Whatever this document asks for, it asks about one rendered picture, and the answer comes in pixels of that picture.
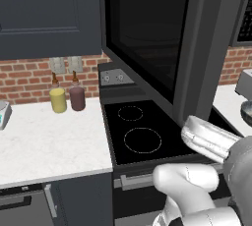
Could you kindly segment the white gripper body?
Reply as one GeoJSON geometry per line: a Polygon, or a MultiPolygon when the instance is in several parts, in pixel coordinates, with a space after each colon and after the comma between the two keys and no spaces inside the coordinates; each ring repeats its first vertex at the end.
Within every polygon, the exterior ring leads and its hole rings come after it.
{"type": "Polygon", "coordinates": [[[181,137],[188,147],[220,164],[240,140],[239,136],[192,115],[187,118],[181,137]]]}

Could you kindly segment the black oven door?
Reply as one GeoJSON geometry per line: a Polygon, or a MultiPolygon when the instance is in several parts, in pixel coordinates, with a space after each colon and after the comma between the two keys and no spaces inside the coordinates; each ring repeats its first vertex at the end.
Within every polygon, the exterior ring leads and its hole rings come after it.
{"type": "MultiPolygon", "coordinates": [[[[113,181],[119,179],[121,175],[132,177],[144,174],[153,174],[153,170],[114,172],[113,181]]],[[[162,210],[166,201],[166,195],[159,192],[154,185],[128,191],[113,188],[112,193],[115,219],[162,210]]]]}

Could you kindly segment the black microwave door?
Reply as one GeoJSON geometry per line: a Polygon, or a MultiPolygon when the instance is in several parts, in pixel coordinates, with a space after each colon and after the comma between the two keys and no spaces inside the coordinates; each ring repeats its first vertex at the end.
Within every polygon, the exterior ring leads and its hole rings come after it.
{"type": "Polygon", "coordinates": [[[210,116],[246,0],[100,0],[102,49],[173,121],[210,116]]]}

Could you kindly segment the black microwave oven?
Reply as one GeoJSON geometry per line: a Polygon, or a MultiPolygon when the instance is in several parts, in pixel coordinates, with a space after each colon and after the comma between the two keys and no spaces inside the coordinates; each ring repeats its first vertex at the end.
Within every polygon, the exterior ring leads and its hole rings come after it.
{"type": "Polygon", "coordinates": [[[230,46],[252,46],[252,0],[241,0],[230,46]]]}

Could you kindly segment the dark base cupboard door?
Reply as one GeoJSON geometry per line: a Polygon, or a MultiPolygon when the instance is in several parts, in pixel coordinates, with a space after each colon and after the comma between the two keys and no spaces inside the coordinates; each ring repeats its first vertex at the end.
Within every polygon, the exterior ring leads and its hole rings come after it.
{"type": "Polygon", "coordinates": [[[64,226],[114,226],[110,173],[56,182],[64,226]]]}

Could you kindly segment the dark grey pan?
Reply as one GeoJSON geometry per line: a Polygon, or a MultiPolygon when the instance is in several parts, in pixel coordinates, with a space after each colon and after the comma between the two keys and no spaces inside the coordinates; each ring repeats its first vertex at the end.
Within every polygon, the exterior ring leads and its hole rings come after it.
{"type": "Polygon", "coordinates": [[[252,100],[244,101],[240,107],[240,114],[243,121],[252,127],[252,100]]]}

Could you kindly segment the grey toaster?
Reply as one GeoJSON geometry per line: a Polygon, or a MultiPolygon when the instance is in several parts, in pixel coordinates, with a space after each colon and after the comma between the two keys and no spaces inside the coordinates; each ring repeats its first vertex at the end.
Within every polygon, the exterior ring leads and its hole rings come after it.
{"type": "Polygon", "coordinates": [[[248,100],[252,100],[252,69],[245,69],[241,72],[235,92],[248,100]]]}

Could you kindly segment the black hob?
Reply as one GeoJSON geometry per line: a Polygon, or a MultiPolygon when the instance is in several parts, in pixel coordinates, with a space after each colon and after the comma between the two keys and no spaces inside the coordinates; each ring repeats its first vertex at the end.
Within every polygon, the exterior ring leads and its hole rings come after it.
{"type": "Polygon", "coordinates": [[[98,66],[98,80],[103,121],[116,168],[213,162],[186,146],[181,128],[114,63],[98,66]],[[120,74],[124,82],[118,81],[120,74]],[[104,76],[110,76],[109,83],[104,76]]]}

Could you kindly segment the brown sauce bottle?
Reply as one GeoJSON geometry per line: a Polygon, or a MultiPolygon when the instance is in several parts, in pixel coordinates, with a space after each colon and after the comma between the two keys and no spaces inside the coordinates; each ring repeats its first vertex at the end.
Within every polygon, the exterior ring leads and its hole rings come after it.
{"type": "Polygon", "coordinates": [[[85,90],[80,86],[76,72],[73,72],[69,94],[71,106],[74,111],[82,111],[86,108],[85,90]]]}

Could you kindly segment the yellow sauce bottle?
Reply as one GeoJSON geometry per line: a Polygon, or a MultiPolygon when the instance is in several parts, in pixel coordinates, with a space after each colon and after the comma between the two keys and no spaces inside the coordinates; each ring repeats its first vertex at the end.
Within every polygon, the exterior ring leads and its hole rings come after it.
{"type": "Polygon", "coordinates": [[[59,86],[56,74],[52,74],[51,89],[49,91],[52,110],[55,113],[63,113],[67,110],[65,89],[59,86]]]}

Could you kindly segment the dark grey dishwasher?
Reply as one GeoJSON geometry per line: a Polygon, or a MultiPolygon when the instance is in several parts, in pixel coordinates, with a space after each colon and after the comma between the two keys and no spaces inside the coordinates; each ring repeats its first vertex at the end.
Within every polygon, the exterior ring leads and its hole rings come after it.
{"type": "Polygon", "coordinates": [[[42,185],[0,189],[0,226],[54,226],[42,185]]]}

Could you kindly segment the grey kitchen scale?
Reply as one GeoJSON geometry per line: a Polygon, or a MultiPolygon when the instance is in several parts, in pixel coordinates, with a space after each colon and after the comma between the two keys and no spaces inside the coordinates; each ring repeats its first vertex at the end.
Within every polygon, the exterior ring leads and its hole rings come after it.
{"type": "Polygon", "coordinates": [[[4,130],[10,116],[12,114],[12,108],[8,101],[0,100],[0,131],[4,130]]]}

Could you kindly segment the grey wall socket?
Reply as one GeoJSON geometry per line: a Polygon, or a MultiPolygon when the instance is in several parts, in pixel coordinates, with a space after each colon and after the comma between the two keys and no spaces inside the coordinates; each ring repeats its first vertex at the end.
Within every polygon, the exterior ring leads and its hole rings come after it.
{"type": "Polygon", "coordinates": [[[51,71],[55,74],[65,73],[65,63],[63,57],[54,57],[49,59],[51,71]]]}
{"type": "Polygon", "coordinates": [[[72,56],[68,58],[69,72],[82,73],[83,72],[83,62],[81,56],[72,56]]]}

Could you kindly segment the dark wall cupboard door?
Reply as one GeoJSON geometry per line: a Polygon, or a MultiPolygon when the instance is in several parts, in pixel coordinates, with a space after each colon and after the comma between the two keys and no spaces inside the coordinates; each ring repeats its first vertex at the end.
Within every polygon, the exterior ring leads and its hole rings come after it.
{"type": "Polygon", "coordinates": [[[0,0],[0,61],[100,53],[99,0],[0,0]]]}

